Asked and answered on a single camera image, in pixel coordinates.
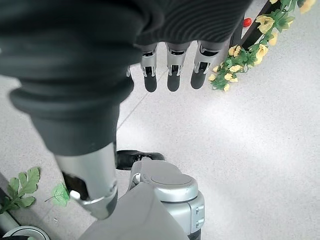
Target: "artificial flower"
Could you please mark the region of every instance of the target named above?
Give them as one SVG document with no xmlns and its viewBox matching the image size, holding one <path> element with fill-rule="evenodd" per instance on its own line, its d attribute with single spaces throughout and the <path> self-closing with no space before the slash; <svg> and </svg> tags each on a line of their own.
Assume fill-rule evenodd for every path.
<svg viewBox="0 0 320 240">
<path fill-rule="evenodd" d="M 230 83 L 237 83 L 237 82 L 238 82 L 238 78 L 237 77 L 230 79 Z"/>
<path fill-rule="evenodd" d="M 277 43 L 278 32 L 277 32 L 277 31 L 276 31 L 276 32 L 273 32 L 273 33 L 272 33 L 272 36 L 273 36 L 273 38 L 271 38 L 271 39 L 269 40 L 269 44 L 270 44 L 271 46 L 274 46 L 274 45 L 276 45 L 276 43 Z"/>
<path fill-rule="evenodd" d="M 258 16 L 255 22 L 260 23 L 260 26 L 258 27 L 260 32 L 266 34 L 269 31 L 269 29 L 271 29 L 274 25 L 275 20 L 272 17 L 262 15 Z"/>
<path fill-rule="evenodd" d="M 214 74 L 211 74 L 211 75 L 208 77 L 208 80 L 209 80 L 210 82 L 214 81 L 215 79 L 216 79 L 216 75 L 214 75 Z"/>
<path fill-rule="evenodd" d="M 230 81 L 232 79 L 232 74 L 227 73 L 226 75 L 224 75 L 224 79 Z"/>
<path fill-rule="evenodd" d="M 240 53 L 240 50 L 241 50 L 241 47 L 240 47 L 240 46 L 237 46 L 236 49 L 235 49 L 235 51 L 234 51 L 233 56 L 234 56 L 234 57 L 238 56 L 239 53 Z"/>
<path fill-rule="evenodd" d="M 229 55 L 230 55 L 230 56 L 234 56 L 234 57 L 238 56 L 239 53 L 240 53 L 240 49 L 241 49 L 240 46 L 233 46 L 233 47 L 231 47 L 231 48 L 229 49 Z"/>
<path fill-rule="evenodd" d="M 218 70 L 219 70 L 219 66 L 215 66 L 215 67 L 213 68 L 213 71 L 214 71 L 215 73 L 217 73 Z"/>
<path fill-rule="evenodd" d="M 230 70 L 230 72 L 235 73 L 235 72 L 238 72 L 240 69 L 242 69 L 242 66 L 235 65 L 235 66 L 230 67 L 229 70 Z"/>
<path fill-rule="evenodd" d="M 237 46 L 230 47 L 230 49 L 229 49 L 229 55 L 230 55 L 230 56 L 233 56 L 233 55 L 234 55 L 235 50 L 236 50 L 236 47 L 237 47 Z"/>
<path fill-rule="evenodd" d="M 225 92 L 227 92 L 227 91 L 229 91 L 229 88 L 230 88 L 230 84 L 227 83 L 227 84 L 224 86 L 223 90 L 224 90 Z"/>
<path fill-rule="evenodd" d="M 267 52 L 268 52 L 268 48 L 265 45 L 260 44 L 259 49 L 255 55 L 256 57 L 256 61 L 254 62 L 255 66 L 262 62 L 262 58 L 267 54 Z"/>
<path fill-rule="evenodd" d="M 311 7 L 316 3 L 316 0 L 304 0 L 298 1 L 298 7 L 300 8 L 300 13 L 305 14 Z"/>
</svg>

